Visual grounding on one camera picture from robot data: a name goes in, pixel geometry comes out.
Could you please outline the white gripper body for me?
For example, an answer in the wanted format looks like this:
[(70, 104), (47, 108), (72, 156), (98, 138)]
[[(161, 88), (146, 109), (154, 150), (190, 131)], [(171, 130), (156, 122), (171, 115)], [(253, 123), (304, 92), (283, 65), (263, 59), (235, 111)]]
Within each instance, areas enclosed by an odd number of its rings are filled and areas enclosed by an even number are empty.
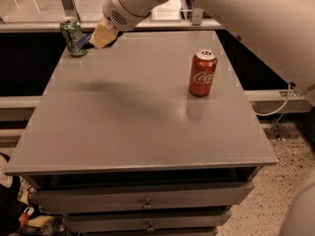
[(164, 0), (104, 0), (102, 12), (118, 30), (130, 31)]

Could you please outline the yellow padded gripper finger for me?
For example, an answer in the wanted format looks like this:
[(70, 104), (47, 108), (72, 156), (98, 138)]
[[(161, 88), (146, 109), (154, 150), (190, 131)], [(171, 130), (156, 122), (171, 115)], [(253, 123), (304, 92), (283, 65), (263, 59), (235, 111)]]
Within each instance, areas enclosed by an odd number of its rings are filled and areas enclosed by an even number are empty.
[(117, 36), (118, 29), (107, 19), (102, 19), (94, 29), (90, 43), (96, 48), (103, 48), (113, 42)]

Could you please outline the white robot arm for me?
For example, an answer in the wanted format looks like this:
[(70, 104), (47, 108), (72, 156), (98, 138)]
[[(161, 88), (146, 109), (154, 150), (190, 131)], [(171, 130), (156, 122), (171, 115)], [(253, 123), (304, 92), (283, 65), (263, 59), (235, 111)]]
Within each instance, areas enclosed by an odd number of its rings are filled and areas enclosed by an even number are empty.
[[(102, 0), (120, 31), (168, 0)], [(315, 0), (191, 0), (315, 104)]]

